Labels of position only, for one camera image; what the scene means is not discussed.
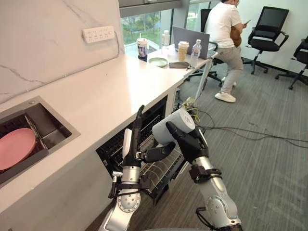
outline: office chair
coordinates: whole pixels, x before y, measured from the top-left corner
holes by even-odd
[[[204,28],[205,28],[205,24],[208,18],[208,15],[210,14],[211,9],[201,9],[201,32],[204,33]],[[219,59],[214,59],[213,60],[213,65],[217,65],[217,64],[223,64],[223,61],[219,60]],[[201,76],[203,74],[203,70],[202,69],[198,69],[197,73],[193,73],[191,75],[188,76],[187,80],[189,81],[191,77],[193,76]],[[222,82],[221,79],[217,77],[217,72],[216,71],[210,71],[207,75],[208,77],[217,80],[219,82],[219,86],[222,86]]]
[[[255,73],[256,65],[264,68],[265,69],[264,73],[268,72],[268,68],[262,65],[259,61],[257,61],[259,54],[262,54],[262,52],[264,51],[273,51],[273,52],[279,51],[280,47],[289,38],[289,36],[286,33],[281,31],[281,28],[285,22],[285,19],[287,18],[288,13],[289,10],[285,9],[268,7],[268,6],[263,7],[258,23],[256,27],[252,28],[252,32],[248,37],[248,44],[251,45],[251,47],[259,50],[259,53],[252,61],[243,62],[243,64],[252,65],[253,67],[253,71],[251,72],[252,75]],[[275,43],[275,40],[280,34],[284,35],[284,39],[280,45],[277,45]],[[271,41],[256,39],[254,37],[261,37],[265,39],[267,38],[271,39]]]
[[[275,79],[279,79],[280,76],[285,76],[285,77],[292,77],[294,78],[294,81],[292,84],[289,86],[289,89],[293,89],[293,85],[297,80],[300,80],[302,83],[308,85],[308,79],[305,79],[302,74],[304,73],[305,69],[308,69],[308,36],[307,38],[303,38],[301,44],[298,46],[296,49],[294,55],[293,55],[297,60],[303,64],[306,64],[305,68],[301,70],[297,75],[296,74],[279,74],[275,77]]]

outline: stainless steel sink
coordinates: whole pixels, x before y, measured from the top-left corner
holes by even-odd
[[[0,171],[1,186],[80,135],[40,97],[0,113],[0,139],[19,128],[30,128],[35,132],[36,146],[28,158],[10,169]]]

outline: white t-shirt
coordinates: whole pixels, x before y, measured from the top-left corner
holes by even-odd
[[[220,48],[234,47],[230,38],[231,26],[242,23],[239,12],[234,5],[218,3],[208,16],[205,32],[210,34],[210,41],[216,42]]]

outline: silver laptop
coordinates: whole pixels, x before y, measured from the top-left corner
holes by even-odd
[[[176,27],[176,26],[173,27],[172,34],[173,34],[173,39],[174,39],[174,47],[176,51],[179,50],[179,42],[186,41],[186,42],[189,42],[189,48],[188,48],[187,54],[191,54],[192,49],[193,49],[192,47],[194,46],[194,44],[196,44],[196,40],[200,39],[201,46],[202,46],[200,58],[201,59],[208,58],[207,49],[208,49],[208,44],[210,40],[209,34],[197,32],[193,30],[187,30],[184,28]]]

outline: plastic bottle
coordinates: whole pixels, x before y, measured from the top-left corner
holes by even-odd
[[[168,46],[170,45],[170,34],[168,30],[165,30],[162,34],[162,53],[168,54]]]
[[[201,43],[201,40],[197,39],[196,44],[194,44],[194,46],[192,48],[192,54],[191,54],[192,60],[198,60],[198,58],[200,56],[200,52],[201,52],[201,49],[202,49],[202,46],[201,46],[200,43]]]

